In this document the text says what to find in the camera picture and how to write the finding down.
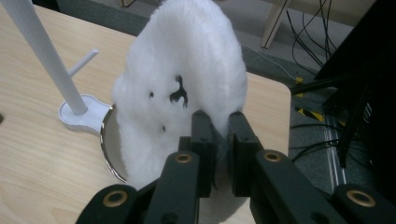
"white fluffy fabric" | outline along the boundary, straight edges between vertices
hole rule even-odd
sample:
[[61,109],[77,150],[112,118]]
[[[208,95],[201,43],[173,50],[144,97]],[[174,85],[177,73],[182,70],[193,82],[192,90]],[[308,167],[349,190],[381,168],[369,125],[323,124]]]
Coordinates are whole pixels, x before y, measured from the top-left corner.
[[[187,99],[171,100],[178,77]],[[113,88],[128,184],[141,189],[161,175],[179,137],[191,135],[197,110],[225,138],[228,117],[242,110],[246,91],[241,47],[221,9],[212,0],[165,1],[131,45]],[[219,162],[217,182],[228,189],[225,163]]]

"black spot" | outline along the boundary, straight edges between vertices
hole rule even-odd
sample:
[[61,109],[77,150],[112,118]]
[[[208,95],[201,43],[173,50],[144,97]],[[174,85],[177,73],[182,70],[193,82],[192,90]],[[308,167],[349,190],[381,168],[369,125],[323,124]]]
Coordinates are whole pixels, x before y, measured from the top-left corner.
[[173,102],[178,102],[180,97],[183,97],[184,98],[183,107],[187,107],[187,103],[188,103],[189,99],[187,98],[187,92],[183,88],[183,78],[181,76],[177,76],[176,77],[176,82],[178,82],[178,84],[180,84],[180,88],[178,89],[178,91],[173,92],[169,96],[169,100],[172,103]]

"black cable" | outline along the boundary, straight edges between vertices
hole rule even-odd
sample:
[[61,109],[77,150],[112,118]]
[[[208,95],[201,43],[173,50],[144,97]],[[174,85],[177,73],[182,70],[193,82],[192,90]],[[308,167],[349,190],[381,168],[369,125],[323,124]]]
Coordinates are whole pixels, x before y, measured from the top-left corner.
[[322,66],[323,66],[323,62],[315,55],[314,52],[312,52],[312,50],[311,50],[311,49],[304,43],[304,41],[300,38],[300,34],[303,32],[304,29],[301,30],[299,34],[297,34],[297,32],[294,30],[294,26],[293,26],[293,24],[292,24],[292,22],[291,22],[291,18],[290,18],[290,14],[289,14],[289,11],[288,11],[288,10],[286,10],[286,14],[288,15],[288,20],[289,20],[289,23],[290,23],[291,31],[293,32],[294,37],[295,37],[294,42],[293,42],[293,45],[292,45],[292,48],[291,48],[291,53],[292,53],[292,56],[293,56],[294,61],[295,61],[297,64],[299,64],[299,63],[295,60],[295,57],[294,57],[294,48],[295,48],[295,44],[298,43],[298,44],[306,51],[306,53],[308,53],[308,55],[309,55],[320,67],[322,67]]
[[320,124],[320,123],[316,123],[316,124],[296,124],[296,125],[292,125],[290,126],[291,129],[298,129],[298,128],[306,128],[306,127],[324,127],[324,128],[330,128],[330,129],[335,129],[337,131],[343,131],[343,128],[339,128],[339,127],[335,127],[329,124]]
[[318,151],[319,149],[315,149],[315,150],[313,150],[313,151],[309,151],[309,150],[312,149],[312,148],[321,146],[321,145],[327,145],[327,146],[321,147],[320,149],[328,148],[328,147],[334,147],[335,144],[333,144],[333,143],[334,143],[334,142],[336,143],[337,141],[338,141],[338,139],[334,139],[334,140],[331,140],[331,141],[324,141],[324,142],[321,142],[321,143],[313,144],[313,145],[311,145],[310,147],[306,147],[304,150],[302,150],[301,152],[299,152],[293,159],[291,159],[291,161],[292,161],[292,162],[296,162],[296,161],[299,160],[301,157],[306,156],[306,155],[308,155],[308,154],[310,154],[310,153],[312,153],[312,152],[314,152],[314,151]]
[[[292,32],[293,32],[293,34],[294,34],[294,37],[295,37],[294,42],[293,42],[293,45],[292,45],[292,49],[291,49],[292,58],[293,58],[293,60],[296,62],[297,65],[299,65],[299,66],[302,67],[305,71],[308,71],[309,73],[311,73],[311,74],[313,74],[313,75],[315,75],[315,73],[309,71],[308,69],[306,69],[305,67],[303,67],[301,64],[299,64],[299,63],[297,62],[297,60],[296,60],[296,58],[295,58],[295,56],[294,56],[294,48],[295,48],[295,44],[298,43],[298,44],[305,50],[305,52],[314,60],[314,62],[316,62],[320,67],[323,66],[324,63],[315,55],[315,53],[314,53],[314,52],[304,43],[304,41],[300,38],[300,34],[301,34],[302,32],[305,32],[305,33],[307,34],[308,38],[309,38],[314,44],[316,44],[317,46],[319,46],[321,49],[323,49],[323,50],[325,51],[326,61],[332,56],[332,51],[330,50],[330,45],[332,45],[332,46],[336,49],[336,46],[335,46],[334,43],[330,40],[329,33],[328,33],[328,30],[329,30],[329,18],[330,18],[330,10],[331,10],[331,6],[332,6],[332,0],[330,0],[329,7],[328,7],[328,10],[327,10],[327,15],[326,15],[326,17],[325,17],[325,16],[324,16],[324,9],[323,9],[323,6],[326,4],[326,2],[327,2],[327,0],[324,0],[323,2],[322,2],[322,0],[320,0],[320,3],[319,3],[319,10],[314,14],[314,16],[312,17],[312,19],[311,19],[307,24],[305,24],[305,21],[304,21],[304,13],[303,13],[303,29],[302,29],[302,30],[300,31],[300,33],[298,33],[298,34],[297,34],[297,32],[295,31],[295,29],[294,29],[294,27],[293,27],[293,25],[292,25],[291,18],[290,18],[290,14],[289,14],[289,12],[287,11],[287,15],[288,15],[288,20],[289,20],[289,23],[290,23],[290,27],[291,27],[291,30],[292,30]],[[317,41],[315,41],[315,40],[310,36],[310,34],[306,31],[306,27],[307,27],[307,26],[309,25],[309,23],[319,14],[319,12],[321,13],[321,17],[322,17],[322,21],[323,21],[323,27],[324,27],[324,32],[325,32],[325,46],[324,46],[324,47],[321,46]]]

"white stand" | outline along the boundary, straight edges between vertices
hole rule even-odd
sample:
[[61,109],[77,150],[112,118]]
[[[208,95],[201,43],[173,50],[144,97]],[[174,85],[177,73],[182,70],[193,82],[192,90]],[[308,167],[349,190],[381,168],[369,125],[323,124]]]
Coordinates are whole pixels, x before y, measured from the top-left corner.
[[72,131],[99,135],[103,119],[110,106],[93,96],[81,96],[71,78],[94,57],[98,52],[97,49],[90,52],[67,72],[44,26],[35,14],[33,4],[29,0],[0,0],[0,2],[64,97],[65,102],[59,110],[61,121]]

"wooden table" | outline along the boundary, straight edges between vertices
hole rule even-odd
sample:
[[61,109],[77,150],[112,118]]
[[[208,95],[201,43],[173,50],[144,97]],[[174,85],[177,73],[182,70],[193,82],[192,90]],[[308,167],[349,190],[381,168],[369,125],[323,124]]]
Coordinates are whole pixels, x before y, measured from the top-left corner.
[[[75,77],[81,93],[111,105],[134,37],[35,7],[67,68],[91,49],[99,54]],[[99,137],[67,130],[64,98],[0,5],[0,223],[75,223],[99,190],[120,183],[109,171]],[[289,89],[248,75],[244,110],[264,147],[288,152]],[[245,204],[226,223],[254,223]]]

